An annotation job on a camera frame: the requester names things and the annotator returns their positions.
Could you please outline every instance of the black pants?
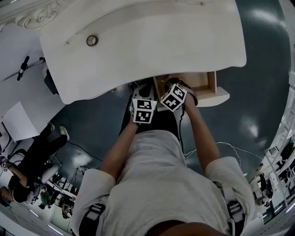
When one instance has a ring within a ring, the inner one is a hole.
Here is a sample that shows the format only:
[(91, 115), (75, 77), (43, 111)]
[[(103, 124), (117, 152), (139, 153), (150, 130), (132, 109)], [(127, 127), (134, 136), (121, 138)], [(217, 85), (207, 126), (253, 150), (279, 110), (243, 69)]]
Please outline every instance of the black pants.
[[(132, 96), (130, 96), (126, 110), (125, 110), (125, 115), (123, 118), (122, 122), (122, 127), (120, 134), (122, 131), (125, 129), (127, 124), (130, 121), (130, 111), (129, 111), (129, 106), (131, 104), (131, 99)], [(153, 115), (152, 122), (150, 124), (140, 124), (139, 128), (137, 129), (137, 134), (145, 132), (145, 131), (150, 131), (150, 130), (166, 130), (171, 132), (178, 138), (178, 129), (177, 129), (177, 122), (175, 119), (175, 116), (173, 112), (171, 111), (162, 111), (158, 112), (157, 109)]]
[(36, 137), (23, 161), (18, 165), (18, 169), (27, 178), (39, 177), (45, 170), (44, 165), (49, 157), (66, 144), (66, 135), (61, 135), (52, 142), (49, 142), (47, 137), (50, 133), (51, 127), (48, 125), (41, 134)]

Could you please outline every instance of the cable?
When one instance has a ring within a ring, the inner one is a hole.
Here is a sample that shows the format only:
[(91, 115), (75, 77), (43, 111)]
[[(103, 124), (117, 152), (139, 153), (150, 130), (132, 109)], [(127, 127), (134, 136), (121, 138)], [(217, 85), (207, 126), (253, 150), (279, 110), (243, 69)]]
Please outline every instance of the cable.
[(99, 158), (97, 158), (97, 157), (95, 157), (94, 155), (91, 155), (89, 152), (87, 152), (83, 147), (81, 147), (81, 146), (79, 146), (79, 145), (77, 145), (77, 144), (74, 144), (74, 143), (72, 143), (72, 142), (67, 142), (67, 143), (69, 143), (69, 144), (71, 144), (71, 145), (74, 145), (74, 146), (77, 146), (77, 147), (79, 147), (79, 148), (81, 148), (84, 152), (86, 152), (88, 155), (90, 155), (90, 156), (92, 156), (93, 158), (95, 158), (95, 159), (97, 159), (97, 160), (100, 160), (100, 161), (102, 161), (102, 159), (99, 159)]
[[(231, 145), (230, 143), (227, 143), (227, 142), (216, 142), (216, 144), (225, 144), (225, 145), (229, 145), (229, 146), (231, 146), (231, 147), (234, 149), (234, 151), (235, 151), (237, 157), (239, 158), (239, 162), (240, 162), (239, 166), (240, 166), (240, 167), (241, 167), (241, 164), (242, 164), (242, 160), (241, 160), (241, 158), (240, 158), (240, 156), (239, 156), (239, 154), (238, 154), (238, 152), (237, 152), (236, 149), (241, 150), (241, 151), (246, 152), (246, 153), (250, 153), (250, 154), (252, 154), (252, 155), (258, 157), (259, 159), (263, 160), (263, 158), (261, 158), (260, 156), (254, 154), (254, 153), (252, 153), (252, 152), (246, 151), (246, 150), (244, 150), (244, 149), (241, 149), (241, 148), (235, 147), (235, 146)], [(184, 159), (189, 158), (189, 157), (191, 156), (191, 154), (193, 154), (195, 151), (196, 151), (196, 149), (193, 150), (193, 151), (190, 151), (190, 152), (187, 153), (187, 154), (184, 154), (184, 156), (185, 156)]]
[(181, 121), (183, 120), (183, 116), (184, 116), (184, 104), (183, 104), (182, 108), (183, 108), (183, 113), (181, 114), (180, 120), (179, 120), (179, 141), (181, 143), (181, 149), (183, 152), (183, 139), (181, 137)]

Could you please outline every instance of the desk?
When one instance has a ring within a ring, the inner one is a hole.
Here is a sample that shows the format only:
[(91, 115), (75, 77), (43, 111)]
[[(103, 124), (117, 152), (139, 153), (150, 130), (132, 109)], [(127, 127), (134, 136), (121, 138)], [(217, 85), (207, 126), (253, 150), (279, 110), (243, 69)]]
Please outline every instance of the desk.
[[(89, 47), (93, 34), (99, 42)], [(40, 40), (65, 104), (143, 78), (246, 64), (234, 0), (79, 0)]]

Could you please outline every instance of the shoulder strap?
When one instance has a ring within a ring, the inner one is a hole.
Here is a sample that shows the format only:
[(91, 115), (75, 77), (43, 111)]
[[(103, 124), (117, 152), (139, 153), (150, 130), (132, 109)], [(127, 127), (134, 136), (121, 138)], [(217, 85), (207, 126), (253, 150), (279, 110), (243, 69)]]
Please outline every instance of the shoulder strap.
[(92, 205), (84, 215), (79, 227), (79, 236), (95, 236), (100, 223), (100, 216), (103, 214), (106, 206), (103, 204)]
[(230, 214), (229, 226), (230, 234), (240, 236), (245, 224), (245, 213), (241, 204), (236, 200), (236, 195), (232, 187), (222, 187), (227, 209)]

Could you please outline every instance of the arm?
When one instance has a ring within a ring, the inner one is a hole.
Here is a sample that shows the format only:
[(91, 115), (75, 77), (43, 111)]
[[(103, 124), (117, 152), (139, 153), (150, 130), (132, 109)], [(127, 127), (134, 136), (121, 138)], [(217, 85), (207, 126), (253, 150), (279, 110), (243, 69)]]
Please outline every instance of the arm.
[(127, 159), (127, 153), (129, 152), (137, 128), (138, 126), (131, 120), (102, 161), (100, 170), (113, 176), (116, 181)]
[(26, 188), (28, 183), (27, 177), (22, 172), (20, 172), (13, 163), (7, 162), (7, 164), (8, 166), (10, 165), (8, 169), (19, 178), (20, 184)]
[(219, 150), (206, 123), (202, 119), (199, 109), (195, 106), (192, 95), (187, 93), (184, 105), (192, 124), (199, 162), (202, 170), (205, 172), (210, 162), (220, 158)]

